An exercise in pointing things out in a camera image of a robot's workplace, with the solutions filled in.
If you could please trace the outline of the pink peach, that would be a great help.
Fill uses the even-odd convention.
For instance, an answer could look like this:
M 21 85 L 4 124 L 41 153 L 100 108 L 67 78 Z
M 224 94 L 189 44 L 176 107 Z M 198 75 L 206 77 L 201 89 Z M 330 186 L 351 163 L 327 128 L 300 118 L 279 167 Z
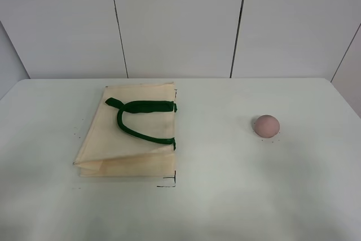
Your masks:
M 254 131 L 262 138 L 272 138 L 279 133 L 280 123 L 271 115 L 262 115 L 256 119 Z

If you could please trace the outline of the cream linen bag green handles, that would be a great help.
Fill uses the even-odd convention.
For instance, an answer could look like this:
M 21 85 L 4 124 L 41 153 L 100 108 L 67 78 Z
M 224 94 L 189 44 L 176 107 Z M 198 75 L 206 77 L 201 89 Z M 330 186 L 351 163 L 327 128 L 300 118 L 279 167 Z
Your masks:
M 83 177 L 173 177 L 174 83 L 106 86 L 73 162 Z

